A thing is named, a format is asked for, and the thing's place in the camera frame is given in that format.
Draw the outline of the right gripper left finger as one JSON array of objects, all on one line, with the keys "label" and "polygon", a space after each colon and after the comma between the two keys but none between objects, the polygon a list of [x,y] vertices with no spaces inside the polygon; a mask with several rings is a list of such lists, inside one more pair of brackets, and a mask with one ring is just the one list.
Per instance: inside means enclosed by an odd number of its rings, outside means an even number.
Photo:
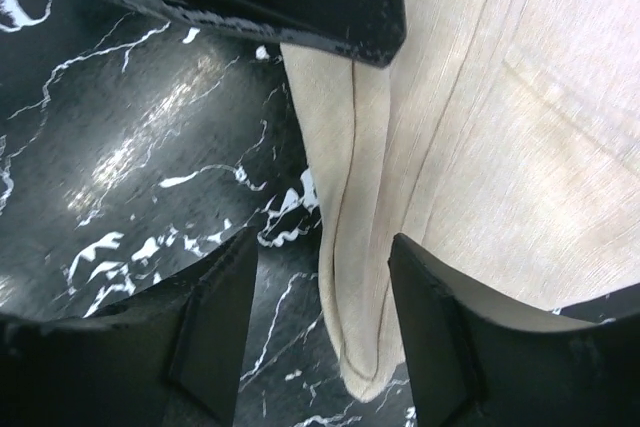
[{"label": "right gripper left finger", "polygon": [[255,290],[251,228],[85,317],[1,318],[5,426],[230,426]]}]

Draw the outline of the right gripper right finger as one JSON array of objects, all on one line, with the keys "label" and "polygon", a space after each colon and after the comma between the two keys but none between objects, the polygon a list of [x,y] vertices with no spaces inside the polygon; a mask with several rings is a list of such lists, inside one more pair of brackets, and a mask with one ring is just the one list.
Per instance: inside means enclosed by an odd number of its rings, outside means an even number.
[{"label": "right gripper right finger", "polygon": [[408,236],[389,271],[420,426],[635,426],[639,291],[567,315],[521,303]]}]

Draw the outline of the beige cloth napkin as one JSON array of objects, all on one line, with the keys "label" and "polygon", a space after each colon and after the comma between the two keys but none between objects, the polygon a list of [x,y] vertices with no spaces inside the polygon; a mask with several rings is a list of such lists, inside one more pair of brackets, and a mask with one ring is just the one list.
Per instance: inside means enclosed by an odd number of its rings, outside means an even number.
[{"label": "beige cloth napkin", "polygon": [[404,359],[398,233],[544,310],[639,280],[639,0],[405,5],[386,69],[282,46],[325,325],[362,402]]}]

